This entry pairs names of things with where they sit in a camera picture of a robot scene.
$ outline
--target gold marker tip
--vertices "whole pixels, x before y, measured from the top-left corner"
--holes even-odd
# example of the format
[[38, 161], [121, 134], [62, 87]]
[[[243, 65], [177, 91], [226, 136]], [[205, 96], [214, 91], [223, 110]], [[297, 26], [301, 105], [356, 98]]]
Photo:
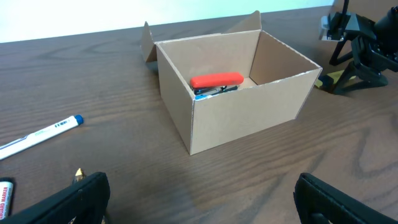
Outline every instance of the gold marker tip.
[[75, 174], [75, 176], [78, 176], [78, 175], [83, 175], [83, 171], [81, 170], [81, 168], [79, 168]]

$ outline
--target cardboard box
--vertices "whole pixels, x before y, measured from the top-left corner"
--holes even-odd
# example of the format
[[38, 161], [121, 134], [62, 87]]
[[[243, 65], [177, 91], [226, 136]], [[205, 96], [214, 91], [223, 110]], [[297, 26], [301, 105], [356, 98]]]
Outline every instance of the cardboard box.
[[[295, 119], [322, 70], [262, 31], [258, 11], [222, 34], [159, 42], [145, 23], [141, 49], [158, 61], [160, 94], [191, 155]], [[195, 100], [191, 77], [218, 72], [244, 82]]]

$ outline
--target black stand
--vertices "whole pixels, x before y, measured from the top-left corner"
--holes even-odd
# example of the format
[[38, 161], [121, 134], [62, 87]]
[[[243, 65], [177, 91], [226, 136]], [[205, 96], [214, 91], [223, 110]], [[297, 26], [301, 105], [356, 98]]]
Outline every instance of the black stand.
[[[359, 29], [345, 29], [345, 36], [342, 41], [337, 43], [329, 61], [330, 65], [335, 66], [354, 58], [348, 64], [336, 85], [330, 85], [326, 88], [326, 91], [336, 95], [344, 95], [349, 91], [364, 88], [386, 86], [388, 81], [381, 74], [381, 71], [389, 69], [398, 72], [397, 55], [396, 53], [385, 53], [381, 50], [382, 47], [379, 46], [376, 36], [372, 32], [374, 22], [358, 15], [351, 17], [356, 18]], [[351, 41], [352, 51], [338, 58], [347, 40]], [[353, 76], [357, 76], [362, 81], [347, 86], [348, 80]]]

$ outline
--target wooden table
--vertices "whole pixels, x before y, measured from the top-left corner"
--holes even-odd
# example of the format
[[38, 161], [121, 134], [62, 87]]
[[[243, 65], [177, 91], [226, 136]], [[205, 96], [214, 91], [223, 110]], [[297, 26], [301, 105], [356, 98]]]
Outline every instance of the wooden table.
[[[323, 66], [330, 7], [262, 15], [263, 28]], [[242, 17], [153, 26], [155, 39], [222, 32]], [[14, 213], [108, 175], [115, 223], [299, 223], [292, 192], [311, 172], [398, 218], [398, 78], [346, 96], [312, 90], [294, 121], [189, 156], [139, 48], [141, 28], [0, 44], [0, 145], [72, 114], [85, 123], [0, 161]]]

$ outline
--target marker cap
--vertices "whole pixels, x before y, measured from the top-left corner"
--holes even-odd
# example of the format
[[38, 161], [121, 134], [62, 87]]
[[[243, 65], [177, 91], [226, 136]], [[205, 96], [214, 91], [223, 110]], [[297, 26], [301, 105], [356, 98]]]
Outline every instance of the marker cap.
[[85, 122], [85, 120], [83, 119], [83, 117], [80, 114], [75, 115], [75, 119], [79, 125], [81, 125]]

